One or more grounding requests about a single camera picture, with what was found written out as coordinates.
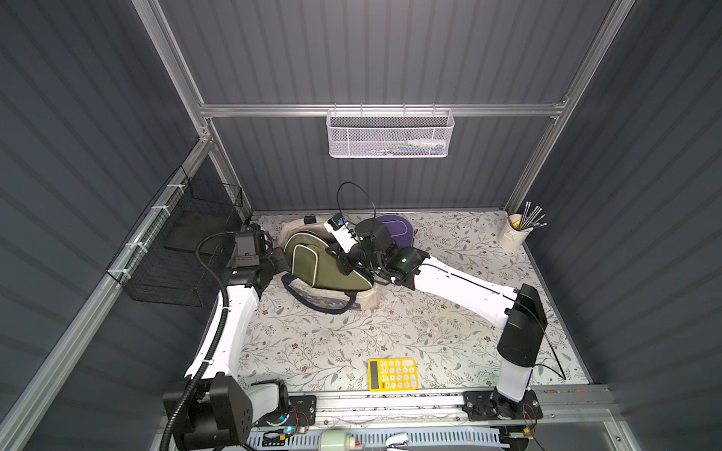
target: pencil holder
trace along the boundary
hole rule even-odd
[[[531,227],[524,230],[515,230],[511,225],[521,219],[520,214],[511,214],[509,218],[504,222],[504,227],[499,232],[497,242],[499,246],[506,250],[517,250],[521,247],[526,240],[526,237],[531,233]]]

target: gray corrugated wall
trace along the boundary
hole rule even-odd
[[[719,448],[722,1],[638,0],[529,194],[529,245],[648,450]]]
[[[162,0],[207,103],[557,102],[608,0]]]
[[[544,132],[547,118],[459,118],[446,158],[329,156],[325,118],[214,119],[255,211],[335,209],[351,180],[382,209],[502,206]],[[353,187],[344,209],[368,209]]]
[[[129,1],[0,2],[0,418],[197,139]],[[182,371],[195,348],[174,338],[185,330],[163,331],[202,330],[190,316],[121,299],[28,449],[101,424],[115,427],[109,441],[147,429],[135,418],[147,423],[148,408],[123,381]],[[141,391],[157,403],[155,428],[160,391]]]
[[[208,103],[557,102],[610,1],[161,1]],[[503,206],[548,123],[457,118],[444,159],[333,159],[320,119],[216,119],[253,209]],[[360,193],[344,202],[366,208]]]

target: aluminum frame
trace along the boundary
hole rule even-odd
[[[243,186],[240,184],[238,174],[235,169],[233,169],[228,153],[225,147],[223,147],[218,131],[213,123],[208,121],[201,113],[200,106],[203,104],[203,97],[196,82],[193,80],[191,70],[188,68],[181,48],[178,46],[178,41],[175,40],[170,24],[165,14],[163,14],[160,2],[158,0],[132,1],[141,22],[143,22],[143,26],[148,32],[148,36],[150,36],[150,40],[153,42],[155,50],[160,56],[160,60],[163,62],[165,70],[168,72],[170,80],[173,82],[173,86],[175,86],[175,90],[178,92],[180,100],[186,107],[188,116],[190,116],[193,126],[196,128],[196,132],[199,136],[210,133],[213,141],[216,143],[215,148],[209,155],[221,182],[227,185],[236,185],[241,188],[241,192],[243,193],[243,210],[246,212],[244,217],[250,216],[252,206],[245,195]]]
[[[326,117],[329,111],[337,115],[434,115],[437,110],[452,110],[456,117],[522,117],[557,118],[564,111],[564,103],[508,103],[508,104],[431,104],[431,105],[284,105],[284,104],[203,104],[205,118],[237,117]]]
[[[444,211],[503,211],[504,209],[502,207],[494,206],[494,207],[482,207],[480,209],[377,209],[376,214],[396,214],[396,213],[441,213]],[[338,213],[338,210],[261,210],[261,211],[254,211],[254,216],[261,216],[261,215],[275,215],[275,214],[298,214],[298,215],[307,215],[307,214],[317,214],[317,215],[324,215],[324,214],[336,214]],[[344,213],[346,214],[373,214],[373,209],[348,209],[344,210]]]
[[[620,421],[617,404],[606,385],[539,385],[532,387],[543,405],[544,418],[539,423],[581,421]],[[421,389],[413,391],[374,393],[368,391],[290,393],[315,395],[316,425],[314,429],[374,426],[440,426],[443,424],[474,424],[502,426],[524,424],[523,420],[469,421],[461,410],[462,393],[488,390],[490,387]]]
[[[572,80],[569,90],[566,94],[566,102],[564,110],[558,119],[553,120],[547,127],[544,135],[542,135],[539,143],[534,149],[534,153],[526,164],[521,177],[512,191],[509,200],[506,203],[506,211],[517,211],[521,207],[526,194],[531,189],[536,176],[542,170],[544,162],[552,152],[554,145],[564,131],[574,110],[577,108],[582,95],[586,91],[589,82],[596,73],[601,64],[601,60],[612,45],[612,41],[617,36],[619,29],[622,27],[627,15],[629,14],[635,0],[615,0],[609,9],[604,21],[599,28],[599,32],[594,37],[594,41],[589,48],[582,64]]]
[[[161,192],[154,206],[164,206],[178,189],[178,185],[186,179],[186,174],[193,175],[198,171],[211,147],[210,136],[203,135],[186,157],[183,167],[176,171]],[[161,208],[150,208],[129,242],[138,242],[159,214],[162,214]],[[131,246],[125,246],[111,268],[123,268],[133,252]],[[103,275],[0,424],[0,450],[20,451],[25,446],[122,291],[118,282],[108,273]]]

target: floral table surface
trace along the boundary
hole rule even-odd
[[[532,385],[588,383],[526,252],[503,250],[496,243],[506,213],[403,216],[416,230],[414,246],[444,263],[496,284],[525,283],[539,290],[549,320],[547,335],[567,381],[536,367]],[[260,216],[257,222],[275,238],[285,222],[300,217]],[[325,315],[291,297],[280,277],[263,293],[248,326],[239,369],[245,384],[282,378],[289,391],[367,390],[367,360],[397,356],[416,360],[420,388],[492,386],[498,381],[501,330],[465,308],[432,294],[387,286],[377,310]],[[557,367],[546,340],[537,362]]]

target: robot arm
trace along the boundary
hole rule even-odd
[[[354,230],[341,214],[325,228],[337,245],[339,269],[362,266],[391,283],[435,294],[475,312],[502,329],[497,350],[502,357],[497,409],[515,416],[523,408],[531,370],[544,337],[547,318],[539,293],[529,285],[520,289],[478,279],[442,263],[416,248],[397,248],[386,226],[374,219],[361,221]]]
[[[242,389],[238,381],[246,329],[271,277],[284,270],[285,259],[282,256],[280,260],[274,259],[260,230],[241,232],[235,239],[232,268],[223,278],[228,293],[228,313],[222,334],[191,400],[181,406],[173,427],[175,444],[180,451],[240,445],[261,417],[277,419],[288,414],[288,392],[282,381],[260,382],[247,389]],[[205,362],[224,309],[219,292],[210,324],[185,378],[170,383],[163,393],[169,418],[189,381]]]

